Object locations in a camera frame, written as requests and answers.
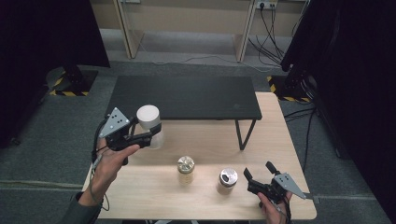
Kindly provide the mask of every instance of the black table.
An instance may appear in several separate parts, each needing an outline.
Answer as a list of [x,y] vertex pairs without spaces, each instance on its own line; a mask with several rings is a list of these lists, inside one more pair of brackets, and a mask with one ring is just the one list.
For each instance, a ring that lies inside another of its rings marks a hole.
[[[136,117],[143,105],[155,105],[166,119],[234,119],[240,149],[248,142],[256,120],[262,119],[250,77],[119,76],[106,113],[117,107]],[[242,141],[238,120],[252,120]]]

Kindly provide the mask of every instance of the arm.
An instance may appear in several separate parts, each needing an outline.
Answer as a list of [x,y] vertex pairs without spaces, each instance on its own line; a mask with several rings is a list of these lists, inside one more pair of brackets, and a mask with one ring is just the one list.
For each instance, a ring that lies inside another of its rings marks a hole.
[[[286,202],[290,201],[292,193],[286,193]],[[268,200],[265,195],[258,193],[260,201],[262,201],[262,213],[265,215],[267,224],[286,224],[289,220],[286,217],[286,206],[284,203],[278,204],[280,211],[276,210],[274,205]]]
[[[100,141],[98,148],[104,145],[104,140]],[[90,185],[84,192],[76,195],[60,223],[93,223],[99,216],[102,200],[111,183],[116,179],[123,160],[139,148],[139,145],[133,145],[121,151],[108,148],[99,151],[98,155],[102,154],[102,159],[95,169]]]

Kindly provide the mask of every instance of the black curtain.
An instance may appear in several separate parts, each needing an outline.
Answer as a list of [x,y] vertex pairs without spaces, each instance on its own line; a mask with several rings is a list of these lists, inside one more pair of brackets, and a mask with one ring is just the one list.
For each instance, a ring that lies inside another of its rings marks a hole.
[[0,146],[33,113],[47,73],[79,64],[109,67],[90,1],[0,2]]
[[285,69],[293,64],[289,79],[306,75],[315,79],[321,109],[327,111],[327,119],[392,223],[396,223],[391,177],[396,171],[394,8],[394,0],[312,0],[282,62]]

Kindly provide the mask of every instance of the wooden table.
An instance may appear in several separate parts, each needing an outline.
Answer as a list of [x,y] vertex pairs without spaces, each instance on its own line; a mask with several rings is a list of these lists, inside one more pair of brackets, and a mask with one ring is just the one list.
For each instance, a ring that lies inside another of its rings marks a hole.
[[[140,149],[119,171],[107,192],[110,211],[99,218],[145,220],[257,220],[265,219],[259,199],[247,191],[243,176],[247,167],[255,180],[270,183],[274,177],[265,167],[271,161],[280,172],[288,172],[303,192],[309,192],[290,134],[276,96],[256,92],[262,110],[247,149],[234,141],[233,120],[164,120],[165,142],[160,149]],[[241,121],[241,132],[250,122]],[[194,179],[188,186],[178,182],[177,160],[195,161]],[[229,195],[216,191],[219,173],[231,167],[238,182]],[[87,188],[89,175],[84,185]],[[311,200],[293,196],[292,219],[313,219]]]

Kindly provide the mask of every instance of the human hand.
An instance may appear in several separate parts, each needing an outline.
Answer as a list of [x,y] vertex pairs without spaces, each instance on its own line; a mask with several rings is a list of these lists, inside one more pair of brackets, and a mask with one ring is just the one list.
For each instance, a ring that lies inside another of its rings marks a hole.
[[[286,192],[286,202],[290,201],[291,195],[291,192]],[[280,208],[280,211],[278,211],[265,195],[259,192],[257,196],[262,201],[262,213],[265,215],[267,224],[286,224],[288,222],[284,203],[278,204]]]
[[81,205],[98,205],[99,202],[103,200],[103,197],[111,183],[116,179],[117,173],[120,170],[124,159],[134,154],[140,146],[132,145],[121,151],[113,151],[106,147],[105,139],[100,139],[98,142],[98,148],[101,148],[101,150],[97,152],[97,156],[99,158],[100,155],[102,155],[102,158],[96,166],[95,174],[91,180],[90,186],[78,200]]

